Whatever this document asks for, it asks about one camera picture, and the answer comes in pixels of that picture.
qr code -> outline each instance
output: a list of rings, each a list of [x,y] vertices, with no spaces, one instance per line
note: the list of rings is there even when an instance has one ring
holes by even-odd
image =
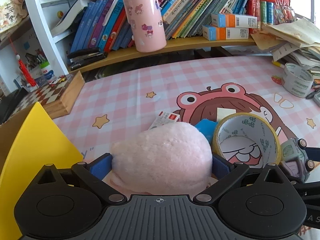
[[[248,18],[248,26],[249,27],[256,27],[257,26],[257,19],[256,18]]]
[[[241,38],[248,38],[248,29],[241,29],[240,30],[240,37]]]

purple book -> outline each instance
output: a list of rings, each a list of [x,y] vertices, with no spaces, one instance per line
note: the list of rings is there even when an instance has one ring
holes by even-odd
[[[100,18],[99,18],[99,21],[98,21],[96,27],[94,28],[94,31],[92,33],[92,37],[91,37],[91,40],[89,42],[88,48],[94,48],[96,46],[97,39],[99,38],[100,32],[101,32],[101,30],[103,28],[102,24],[104,22],[104,19],[105,19],[106,15],[107,15],[108,11],[110,10],[110,7],[111,7],[113,1],[114,0],[108,0],[108,2],[106,4],[106,6],[105,6]]]

pink canister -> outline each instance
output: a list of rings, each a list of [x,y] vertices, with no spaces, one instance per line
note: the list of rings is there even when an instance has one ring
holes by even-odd
[[[123,0],[137,51],[152,52],[167,45],[158,0]]]

star print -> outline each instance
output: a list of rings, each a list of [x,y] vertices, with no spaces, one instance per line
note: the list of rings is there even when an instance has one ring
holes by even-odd
[[[156,93],[154,93],[153,91],[150,93],[147,93],[146,98],[153,98],[156,95]]]
[[[316,126],[316,124],[313,122],[313,120],[312,120],[312,119],[309,119],[309,118],[307,118],[307,125],[310,125],[310,127],[311,127],[312,129],[314,129],[315,126]]]
[[[107,118],[107,115],[101,117],[96,117],[96,122],[92,125],[92,127],[98,127],[99,129],[102,128],[102,126],[106,123],[108,123],[110,120]]]

fluffy pink object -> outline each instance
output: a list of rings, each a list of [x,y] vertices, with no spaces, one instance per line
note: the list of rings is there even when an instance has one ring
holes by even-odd
[[[184,195],[203,191],[212,173],[207,139],[185,122],[166,124],[111,147],[110,185],[131,194]]]

